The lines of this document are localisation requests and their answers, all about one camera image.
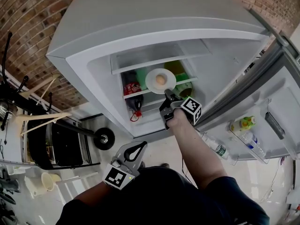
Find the water bottle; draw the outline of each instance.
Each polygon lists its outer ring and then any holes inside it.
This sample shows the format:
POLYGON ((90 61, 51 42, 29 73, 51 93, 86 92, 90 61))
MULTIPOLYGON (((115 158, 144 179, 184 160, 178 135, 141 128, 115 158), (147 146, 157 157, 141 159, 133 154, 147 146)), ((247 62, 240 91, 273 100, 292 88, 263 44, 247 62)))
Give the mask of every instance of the water bottle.
POLYGON ((264 158, 266 153, 262 149, 262 145, 260 144, 258 138, 250 131, 242 133, 239 135, 240 139, 249 147, 254 153, 256 153, 259 157, 264 158))
POLYGON ((213 149, 219 156, 224 159, 228 159, 229 152, 225 147, 219 144, 215 139, 209 137, 207 134, 204 134, 202 140, 211 148, 213 149))

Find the egg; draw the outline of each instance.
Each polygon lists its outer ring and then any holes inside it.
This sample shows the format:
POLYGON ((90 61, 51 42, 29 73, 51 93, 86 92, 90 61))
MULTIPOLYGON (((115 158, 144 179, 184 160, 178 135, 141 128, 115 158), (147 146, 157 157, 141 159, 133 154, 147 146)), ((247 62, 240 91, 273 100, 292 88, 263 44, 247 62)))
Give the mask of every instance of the egg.
POLYGON ((165 78, 164 78, 164 76, 162 76, 162 75, 157 75, 155 79, 156 79, 156 82, 157 82, 159 85, 165 85, 165 78))

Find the hand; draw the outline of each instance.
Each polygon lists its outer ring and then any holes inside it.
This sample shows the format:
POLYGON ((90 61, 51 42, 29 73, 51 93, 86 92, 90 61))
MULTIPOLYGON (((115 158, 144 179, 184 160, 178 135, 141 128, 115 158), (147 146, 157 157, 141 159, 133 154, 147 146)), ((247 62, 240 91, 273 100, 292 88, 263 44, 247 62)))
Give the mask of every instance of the hand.
POLYGON ((188 119, 182 109, 176 108, 173 113, 174 117, 167 121, 167 126, 169 128, 177 128, 189 124, 188 119))

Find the bucket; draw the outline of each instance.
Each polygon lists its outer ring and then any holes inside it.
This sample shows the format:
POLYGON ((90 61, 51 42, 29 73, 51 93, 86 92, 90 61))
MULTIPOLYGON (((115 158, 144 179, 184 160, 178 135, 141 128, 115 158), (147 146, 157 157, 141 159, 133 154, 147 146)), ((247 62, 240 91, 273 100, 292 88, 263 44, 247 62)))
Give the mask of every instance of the bucket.
POLYGON ((42 173, 42 184, 46 190, 52 191, 54 189, 55 182, 58 181, 61 181, 59 175, 47 172, 42 173))
POLYGON ((40 178, 24 178, 27 189, 34 196, 43 195, 47 192, 40 178))

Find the wooden hanger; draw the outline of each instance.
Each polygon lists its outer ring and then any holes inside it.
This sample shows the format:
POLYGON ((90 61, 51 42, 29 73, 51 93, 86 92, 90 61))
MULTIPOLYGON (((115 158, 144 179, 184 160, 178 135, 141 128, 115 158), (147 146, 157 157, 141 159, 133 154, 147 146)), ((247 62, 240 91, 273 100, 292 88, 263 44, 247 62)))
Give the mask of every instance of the wooden hanger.
POLYGON ((67 117, 67 116, 72 116, 72 114, 69 113, 69 112, 61 112, 61 113, 45 114, 45 115, 36 115, 36 116, 30 116, 30 115, 24 115, 24 114, 22 114, 22 115, 15 116, 14 122, 17 124, 17 134, 19 136, 22 136, 25 133, 31 132, 34 129, 40 128, 40 127, 42 127, 44 125, 47 125, 47 124, 49 124, 51 122, 57 121, 59 119, 67 117), (40 124, 40 125, 38 125, 36 127, 33 127, 31 129, 29 129, 29 130, 21 133, 23 122, 30 121, 30 120, 50 119, 50 118, 54 118, 54 119, 52 119, 50 121, 47 121, 47 122, 45 122, 43 124, 40 124))
POLYGON ((48 87, 46 88, 46 90, 44 91, 43 95, 41 96, 41 98, 38 100, 38 103, 39 101, 43 98, 43 96, 45 95, 45 93, 48 91, 48 89, 51 87, 51 85, 54 83, 54 81, 59 77, 60 75, 59 74, 55 74, 53 75, 52 77, 49 77, 47 78, 46 80, 42 81, 40 84, 38 84, 37 86, 35 86, 34 88, 32 89, 29 89, 28 91, 24 91, 24 92, 20 92, 19 94, 21 96, 23 96, 24 98, 28 99, 29 96, 36 92, 37 90, 39 90, 40 88, 44 87, 46 84, 50 83, 48 85, 48 87))

